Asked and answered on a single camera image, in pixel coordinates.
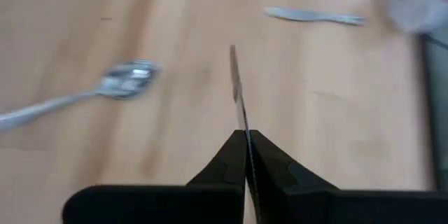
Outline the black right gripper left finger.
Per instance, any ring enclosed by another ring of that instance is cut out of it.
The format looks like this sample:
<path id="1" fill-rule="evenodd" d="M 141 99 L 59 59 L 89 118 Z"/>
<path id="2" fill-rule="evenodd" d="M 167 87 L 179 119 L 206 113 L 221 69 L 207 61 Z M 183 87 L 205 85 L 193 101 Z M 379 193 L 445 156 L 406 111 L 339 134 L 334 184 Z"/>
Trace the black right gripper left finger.
<path id="1" fill-rule="evenodd" d="M 186 186 L 196 195 L 188 224 L 242 224 L 246 185 L 246 133 L 235 130 L 211 161 Z"/>

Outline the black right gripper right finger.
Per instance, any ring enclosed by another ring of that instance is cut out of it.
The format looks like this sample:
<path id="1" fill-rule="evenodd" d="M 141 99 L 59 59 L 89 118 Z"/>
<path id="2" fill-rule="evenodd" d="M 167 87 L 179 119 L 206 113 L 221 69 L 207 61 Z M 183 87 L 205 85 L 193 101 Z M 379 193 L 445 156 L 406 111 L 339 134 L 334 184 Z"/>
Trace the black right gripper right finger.
<path id="1" fill-rule="evenodd" d="M 328 224 L 336 187 L 301 165 L 258 130 L 251 130 L 249 188 L 257 224 Z"/>

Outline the silver spoon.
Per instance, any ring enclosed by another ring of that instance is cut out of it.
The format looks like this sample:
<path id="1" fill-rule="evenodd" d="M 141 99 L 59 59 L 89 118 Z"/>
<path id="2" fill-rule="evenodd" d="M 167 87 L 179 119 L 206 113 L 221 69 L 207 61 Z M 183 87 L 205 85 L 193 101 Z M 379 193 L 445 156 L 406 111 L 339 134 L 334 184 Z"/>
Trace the silver spoon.
<path id="1" fill-rule="evenodd" d="M 112 66 L 102 76 L 99 84 L 91 90 L 0 114 L 0 130 L 23 125 L 46 113 L 95 95 L 112 99 L 132 99 L 147 90 L 159 71 L 159 66 L 147 59 L 117 64 Z"/>

